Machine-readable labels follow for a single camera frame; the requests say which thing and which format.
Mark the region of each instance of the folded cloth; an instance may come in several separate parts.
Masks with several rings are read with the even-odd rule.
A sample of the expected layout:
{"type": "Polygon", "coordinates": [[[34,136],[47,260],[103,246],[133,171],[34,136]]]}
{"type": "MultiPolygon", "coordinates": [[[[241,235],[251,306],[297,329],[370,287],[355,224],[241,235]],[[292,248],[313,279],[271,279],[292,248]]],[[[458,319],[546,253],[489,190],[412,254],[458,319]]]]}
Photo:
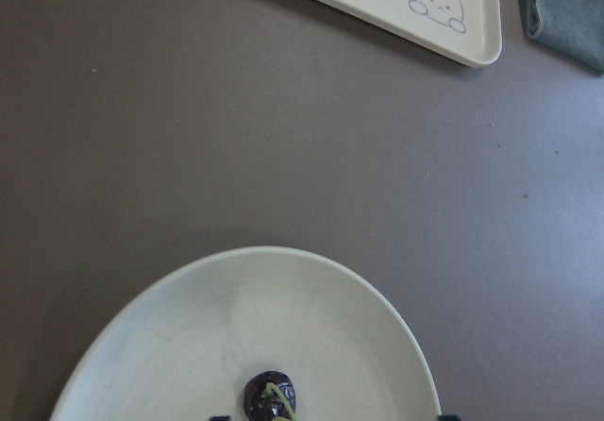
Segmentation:
{"type": "Polygon", "coordinates": [[[525,32],[604,73],[604,0],[527,0],[525,32]]]}

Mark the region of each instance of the green stem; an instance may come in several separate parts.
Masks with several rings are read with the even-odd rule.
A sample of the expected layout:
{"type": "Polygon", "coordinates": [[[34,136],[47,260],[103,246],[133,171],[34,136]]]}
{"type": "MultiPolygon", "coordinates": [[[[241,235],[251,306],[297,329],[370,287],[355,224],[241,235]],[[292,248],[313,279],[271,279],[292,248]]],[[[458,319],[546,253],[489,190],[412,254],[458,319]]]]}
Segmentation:
{"type": "MultiPolygon", "coordinates": [[[[279,400],[281,401],[281,403],[285,406],[285,410],[287,411],[287,414],[290,416],[291,420],[296,421],[295,413],[292,410],[290,401],[287,400],[287,397],[285,397],[285,395],[279,389],[278,386],[276,386],[273,382],[269,381],[268,383],[266,383],[266,388],[264,388],[264,391],[262,391],[262,397],[268,397],[272,393],[275,393],[277,395],[277,397],[279,398],[279,400]]],[[[290,421],[290,420],[288,420],[287,418],[283,418],[282,416],[278,416],[276,418],[273,418],[273,421],[290,421]]]]}

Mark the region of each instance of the black object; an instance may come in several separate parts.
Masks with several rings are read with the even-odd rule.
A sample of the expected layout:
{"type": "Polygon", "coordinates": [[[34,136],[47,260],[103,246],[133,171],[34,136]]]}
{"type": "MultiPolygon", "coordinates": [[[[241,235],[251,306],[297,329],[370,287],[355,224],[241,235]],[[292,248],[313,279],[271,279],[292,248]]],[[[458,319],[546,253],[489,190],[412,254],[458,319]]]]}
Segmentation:
{"type": "Polygon", "coordinates": [[[243,391],[243,411],[249,421],[271,421],[278,416],[290,419],[285,405],[276,394],[263,396],[267,383],[275,384],[295,412],[294,384],[285,374],[267,371],[249,380],[243,391]]]}

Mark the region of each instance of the round plate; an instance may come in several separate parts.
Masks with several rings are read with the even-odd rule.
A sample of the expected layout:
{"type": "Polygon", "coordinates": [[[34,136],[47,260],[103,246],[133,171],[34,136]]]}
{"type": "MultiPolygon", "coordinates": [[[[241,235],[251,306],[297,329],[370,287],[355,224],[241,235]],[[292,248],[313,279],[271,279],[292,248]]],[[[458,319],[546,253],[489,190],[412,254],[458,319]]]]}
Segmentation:
{"type": "Polygon", "coordinates": [[[432,421],[426,360],[368,282],[305,251],[252,247],[182,267],[92,344],[51,421],[244,421],[245,384],[279,370],[300,421],[432,421]]]}

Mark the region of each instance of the brown tabletop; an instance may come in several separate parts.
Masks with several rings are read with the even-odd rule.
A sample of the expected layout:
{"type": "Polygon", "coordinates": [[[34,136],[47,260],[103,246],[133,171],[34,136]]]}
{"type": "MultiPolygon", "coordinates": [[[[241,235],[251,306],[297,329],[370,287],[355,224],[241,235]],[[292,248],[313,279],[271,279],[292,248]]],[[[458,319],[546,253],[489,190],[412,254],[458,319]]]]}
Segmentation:
{"type": "Polygon", "coordinates": [[[253,244],[373,283],[445,413],[604,419],[604,79],[501,8],[469,69],[312,0],[0,0],[0,419],[253,244]]]}

